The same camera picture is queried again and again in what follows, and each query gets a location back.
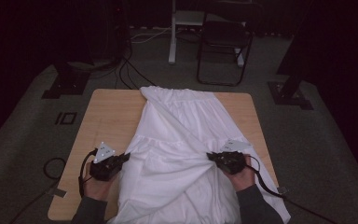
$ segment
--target table top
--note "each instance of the table top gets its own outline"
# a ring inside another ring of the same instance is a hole
[[[265,164],[275,185],[278,186],[251,95],[234,92],[214,94],[243,135],[254,145],[257,155]],[[123,153],[135,135],[145,102],[146,99],[140,91],[96,90],[92,94],[58,186],[58,189],[67,193],[64,198],[54,196],[48,210],[48,217],[51,220],[72,219],[81,201],[77,183],[81,163],[101,142],[113,148],[117,155]],[[109,192],[106,219],[117,214],[117,199],[118,181],[115,181]]]

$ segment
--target dark background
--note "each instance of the dark background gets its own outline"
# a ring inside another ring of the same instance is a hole
[[[96,43],[115,43],[114,35],[101,32],[119,22],[115,2],[0,1],[0,127],[34,77],[57,57],[92,63],[103,52]],[[257,2],[266,10],[260,36],[295,36],[277,73],[317,86],[358,161],[358,1]],[[171,25],[170,1],[126,3],[136,28]],[[178,8],[202,9],[202,1],[178,0]]]

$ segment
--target sleeve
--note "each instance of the sleeve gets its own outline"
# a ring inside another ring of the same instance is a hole
[[[264,201],[257,185],[238,191],[237,197],[242,224],[283,224],[278,212]]]
[[[103,224],[107,202],[83,197],[71,224]]]

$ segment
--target black stand base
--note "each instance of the black stand base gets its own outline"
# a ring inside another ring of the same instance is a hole
[[[297,90],[290,98],[282,96],[283,85],[284,83],[281,82],[268,82],[269,90],[276,105],[299,105],[303,110],[313,110],[310,101],[304,98],[300,90]]]
[[[58,75],[51,86],[50,90],[45,91],[42,99],[59,99],[61,95],[81,95],[86,88],[87,81],[89,80],[90,73],[87,72],[71,72],[72,80],[68,82],[65,80],[62,84],[62,79]]]

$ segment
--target white skirt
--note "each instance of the white skirt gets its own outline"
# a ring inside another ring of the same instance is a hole
[[[108,223],[241,223],[234,188],[206,156],[228,139],[249,143],[219,100],[204,91],[141,92],[147,102],[126,150],[131,157],[120,173],[118,213]],[[276,191],[252,145],[241,152],[260,161],[260,174]],[[287,223],[282,199],[260,190]]]

